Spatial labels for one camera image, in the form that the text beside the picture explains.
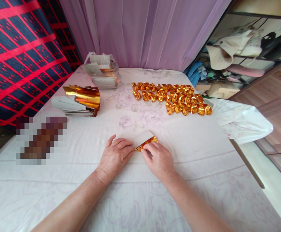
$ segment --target pixelated area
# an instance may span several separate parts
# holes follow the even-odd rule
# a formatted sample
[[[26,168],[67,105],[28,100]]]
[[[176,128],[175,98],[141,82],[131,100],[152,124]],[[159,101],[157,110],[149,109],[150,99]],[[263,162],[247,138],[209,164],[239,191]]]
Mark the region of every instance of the pixelated area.
[[[17,118],[16,133],[19,152],[16,153],[16,159],[20,160],[17,163],[54,163],[46,160],[62,163],[66,159],[65,151],[62,150],[66,144],[64,141],[66,126],[66,117],[46,117],[44,120],[32,117]]]

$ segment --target person's right hand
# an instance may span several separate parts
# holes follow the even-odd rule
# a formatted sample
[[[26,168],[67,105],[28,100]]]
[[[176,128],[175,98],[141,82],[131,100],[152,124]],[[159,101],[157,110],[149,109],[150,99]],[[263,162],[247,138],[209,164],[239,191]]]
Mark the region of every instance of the person's right hand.
[[[172,175],[176,174],[172,154],[162,144],[152,142],[144,145],[143,148],[141,152],[149,170],[161,182],[166,181]],[[152,154],[152,158],[150,158],[147,150]]]

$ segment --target cardboard box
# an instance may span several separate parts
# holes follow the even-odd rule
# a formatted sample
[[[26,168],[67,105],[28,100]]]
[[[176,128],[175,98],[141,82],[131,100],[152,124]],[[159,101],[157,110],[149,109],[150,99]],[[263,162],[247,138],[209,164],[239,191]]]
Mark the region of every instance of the cardboard box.
[[[198,93],[202,95],[205,91],[209,90],[210,87],[211,84],[209,84],[207,81],[198,82],[198,85],[195,87],[195,90],[197,90]]]
[[[239,91],[234,83],[215,83],[206,93],[209,97],[228,99]]]

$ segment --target sheer curtain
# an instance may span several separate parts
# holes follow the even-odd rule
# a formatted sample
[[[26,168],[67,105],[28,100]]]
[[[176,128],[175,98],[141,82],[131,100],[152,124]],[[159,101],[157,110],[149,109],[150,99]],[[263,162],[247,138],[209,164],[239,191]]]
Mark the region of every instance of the sheer curtain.
[[[83,60],[113,54],[119,67],[183,71],[231,0],[60,0]]]

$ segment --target mattress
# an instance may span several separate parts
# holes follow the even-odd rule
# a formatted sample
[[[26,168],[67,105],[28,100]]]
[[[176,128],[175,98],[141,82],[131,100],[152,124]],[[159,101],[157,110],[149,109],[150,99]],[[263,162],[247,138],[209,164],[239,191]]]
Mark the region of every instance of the mattress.
[[[17,153],[29,140],[23,129],[0,154],[0,231],[29,231],[58,206],[97,167],[107,139],[134,138],[150,130],[174,157],[176,170],[236,231],[281,231],[281,219],[210,116],[172,114],[164,102],[136,101],[131,82],[190,84],[170,70],[120,69],[116,90],[100,90],[97,117],[68,117],[67,129],[45,164],[28,165]],[[64,83],[89,86],[82,68]],[[61,87],[55,96],[64,95]],[[64,117],[48,101],[34,117]],[[179,208],[136,151],[109,185],[83,231],[189,231]]]

